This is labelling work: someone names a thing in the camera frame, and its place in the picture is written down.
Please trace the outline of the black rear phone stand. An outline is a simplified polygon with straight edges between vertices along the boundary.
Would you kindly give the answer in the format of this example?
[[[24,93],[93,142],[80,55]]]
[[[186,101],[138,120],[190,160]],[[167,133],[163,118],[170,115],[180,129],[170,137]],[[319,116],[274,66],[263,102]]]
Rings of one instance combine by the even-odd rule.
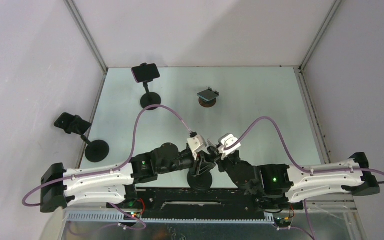
[[[145,89],[145,94],[140,99],[140,105],[143,109],[151,105],[160,105],[162,103],[160,95],[156,92],[151,92],[147,82],[143,82],[143,87]]]

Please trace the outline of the brown round phone stand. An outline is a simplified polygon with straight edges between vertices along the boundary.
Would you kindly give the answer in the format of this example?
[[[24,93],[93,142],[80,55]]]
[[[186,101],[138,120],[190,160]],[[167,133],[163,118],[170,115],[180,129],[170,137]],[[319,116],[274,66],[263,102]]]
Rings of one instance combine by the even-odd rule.
[[[207,101],[207,100],[205,100],[205,99],[199,97],[199,98],[198,98],[198,103],[199,103],[199,105],[200,105],[201,107],[203,107],[203,108],[212,108],[213,106],[216,105],[216,103],[217,103],[217,99],[214,98],[214,99],[212,99],[212,100],[208,100],[208,101]]]

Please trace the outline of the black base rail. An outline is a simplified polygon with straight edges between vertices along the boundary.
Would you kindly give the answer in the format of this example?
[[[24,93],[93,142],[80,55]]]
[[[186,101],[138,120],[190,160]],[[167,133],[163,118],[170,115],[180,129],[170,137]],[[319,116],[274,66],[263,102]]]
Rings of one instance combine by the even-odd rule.
[[[117,204],[122,210],[136,210],[150,220],[253,221],[268,220],[268,214],[302,210],[302,203],[281,198],[246,195],[236,188],[138,187]]]

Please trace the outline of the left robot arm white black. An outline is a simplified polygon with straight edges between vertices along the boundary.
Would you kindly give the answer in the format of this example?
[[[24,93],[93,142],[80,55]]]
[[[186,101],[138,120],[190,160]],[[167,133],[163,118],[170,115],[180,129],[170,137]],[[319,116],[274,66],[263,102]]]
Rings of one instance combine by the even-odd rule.
[[[138,202],[135,185],[156,181],[160,175],[188,170],[188,177],[199,178],[215,167],[218,154],[213,148],[193,143],[179,151],[164,143],[150,152],[132,157],[120,168],[117,164],[90,169],[69,168],[54,163],[41,178],[41,213],[76,204],[108,203],[133,208]]]

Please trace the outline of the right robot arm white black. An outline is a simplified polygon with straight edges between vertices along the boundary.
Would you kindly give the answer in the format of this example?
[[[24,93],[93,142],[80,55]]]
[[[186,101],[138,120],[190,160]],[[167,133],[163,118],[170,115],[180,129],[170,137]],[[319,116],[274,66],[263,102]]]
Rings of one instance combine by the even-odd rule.
[[[219,171],[227,173],[244,195],[267,200],[277,209],[328,194],[364,197],[380,193],[380,184],[368,170],[369,162],[363,152],[337,163],[296,167],[288,164],[253,166],[240,159],[238,150],[228,156],[223,156],[213,144],[207,150]]]

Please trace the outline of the black phone pink case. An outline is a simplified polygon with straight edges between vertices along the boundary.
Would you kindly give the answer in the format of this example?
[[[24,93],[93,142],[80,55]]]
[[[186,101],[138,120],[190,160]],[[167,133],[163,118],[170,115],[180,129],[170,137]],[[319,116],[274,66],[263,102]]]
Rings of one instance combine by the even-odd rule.
[[[161,77],[159,69],[155,63],[142,63],[131,68],[133,78],[136,83],[152,82]]]

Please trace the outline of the black round-base phone stand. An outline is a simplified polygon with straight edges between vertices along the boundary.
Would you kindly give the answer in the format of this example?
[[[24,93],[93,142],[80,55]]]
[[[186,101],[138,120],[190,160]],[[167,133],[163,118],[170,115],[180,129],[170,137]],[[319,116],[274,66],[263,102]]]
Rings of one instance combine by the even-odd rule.
[[[189,169],[186,177],[190,188],[197,192],[206,192],[212,187],[213,177],[210,170],[199,175],[193,175],[192,173],[193,171]]]

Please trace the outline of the small teal phone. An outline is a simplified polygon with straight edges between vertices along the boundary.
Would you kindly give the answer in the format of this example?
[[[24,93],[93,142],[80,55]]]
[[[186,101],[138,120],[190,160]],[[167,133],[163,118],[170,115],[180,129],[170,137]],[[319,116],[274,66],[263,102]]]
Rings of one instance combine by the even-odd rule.
[[[197,96],[203,102],[209,103],[216,100],[220,96],[220,93],[209,87],[208,89],[197,93]]]

